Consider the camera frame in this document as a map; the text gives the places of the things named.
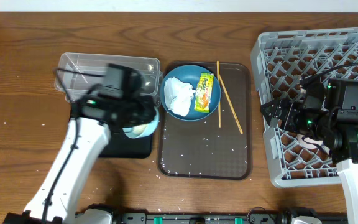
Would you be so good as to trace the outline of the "light blue rice bowl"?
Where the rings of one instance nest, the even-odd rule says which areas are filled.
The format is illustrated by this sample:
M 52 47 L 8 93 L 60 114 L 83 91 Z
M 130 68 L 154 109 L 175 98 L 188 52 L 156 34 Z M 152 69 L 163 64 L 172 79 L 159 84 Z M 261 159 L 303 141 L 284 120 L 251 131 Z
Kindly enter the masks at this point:
M 156 115 L 150 123 L 141 124 L 132 128 L 123 128 L 122 130 L 124 131 L 124 134 L 131 139 L 143 138 L 153 134 L 157 129 L 160 119 L 160 114 L 157 108 L 155 109 L 155 112 Z

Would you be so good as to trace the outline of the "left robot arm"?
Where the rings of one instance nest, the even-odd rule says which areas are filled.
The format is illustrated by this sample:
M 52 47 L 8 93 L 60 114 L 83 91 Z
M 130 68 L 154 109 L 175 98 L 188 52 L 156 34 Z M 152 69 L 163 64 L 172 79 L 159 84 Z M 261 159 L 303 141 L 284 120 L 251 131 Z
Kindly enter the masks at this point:
M 51 169 L 23 213 L 8 213 L 5 223 L 114 223 L 114 213 L 102 205 L 77 215 L 79 197 L 112 131 L 148 124 L 157 112 L 153 98 L 142 94 L 145 80 L 138 70 L 109 64 L 101 78 L 69 101 L 67 133 Z

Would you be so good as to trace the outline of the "white cup pink inside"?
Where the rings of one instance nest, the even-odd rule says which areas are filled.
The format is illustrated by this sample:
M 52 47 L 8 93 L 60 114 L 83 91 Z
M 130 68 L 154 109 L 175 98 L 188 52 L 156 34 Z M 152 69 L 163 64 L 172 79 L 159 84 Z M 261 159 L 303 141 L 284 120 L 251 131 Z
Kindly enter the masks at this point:
M 307 149 L 316 149 L 317 145 L 322 146 L 322 141 L 315 141 L 313 139 L 307 138 L 304 135 L 297 135 L 297 141 L 300 143 L 301 146 Z

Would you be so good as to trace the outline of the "white tissue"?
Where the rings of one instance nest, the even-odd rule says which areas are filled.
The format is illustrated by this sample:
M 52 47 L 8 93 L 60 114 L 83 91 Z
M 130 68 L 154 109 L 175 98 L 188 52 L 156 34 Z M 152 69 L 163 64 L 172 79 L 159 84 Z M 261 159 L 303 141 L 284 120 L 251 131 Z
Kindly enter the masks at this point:
M 193 86 L 176 77 L 168 78 L 164 84 L 165 105 L 173 114 L 186 116 L 190 112 L 194 95 Z

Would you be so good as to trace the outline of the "yellow green snack wrapper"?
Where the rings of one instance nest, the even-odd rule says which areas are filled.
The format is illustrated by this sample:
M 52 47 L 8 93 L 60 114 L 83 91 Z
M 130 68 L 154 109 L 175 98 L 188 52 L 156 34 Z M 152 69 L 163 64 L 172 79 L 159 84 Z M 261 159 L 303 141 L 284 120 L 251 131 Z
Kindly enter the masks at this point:
M 213 82 L 214 75 L 212 73 L 201 74 L 195 93 L 195 111 L 209 113 Z

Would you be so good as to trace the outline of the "blue plate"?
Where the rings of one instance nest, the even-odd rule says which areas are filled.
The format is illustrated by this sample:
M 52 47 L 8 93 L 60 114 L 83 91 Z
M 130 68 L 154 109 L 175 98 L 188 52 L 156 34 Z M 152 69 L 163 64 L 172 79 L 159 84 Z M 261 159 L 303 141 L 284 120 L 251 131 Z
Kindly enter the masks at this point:
M 209 113 L 200 113 L 195 111 L 195 95 L 191 101 L 190 112 L 186 116 L 179 116 L 169 111 L 165 105 L 165 97 L 164 97 L 164 84 L 166 80 L 168 78 L 176 77 L 184 83 L 190 83 L 196 92 L 196 87 L 202 73 L 212 73 L 214 75 L 213 90 L 211 94 L 211 101 L 209 104 L 209 109 L 210 109 Z M 209 115 L 212 114 L 212 112 L 215 111 L 215 109 L 217 109 L 221 99 L 221 87 L 219 85 L 219 81 L 216 78 L 215 74 L 209 71 L 208 69 L 201 67 L 199 65 L 181 65 L 168 72 L 166 76 L 163 78 L 160 96 L 161 96 L 162 106 L 168 114 L 182 121 L 199 121 L 208 117 Z

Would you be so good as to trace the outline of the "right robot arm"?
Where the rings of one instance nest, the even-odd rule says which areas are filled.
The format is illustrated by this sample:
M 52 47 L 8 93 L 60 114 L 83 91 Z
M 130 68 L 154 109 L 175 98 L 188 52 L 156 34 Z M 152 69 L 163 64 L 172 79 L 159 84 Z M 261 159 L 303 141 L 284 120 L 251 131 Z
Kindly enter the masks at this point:
M 358 80 L 304 81 L 302 102 L 275 99 L 260 107 L 269 126 L 309 138 L 329 149 L 343 187 L 347 219 L 358 223 Z

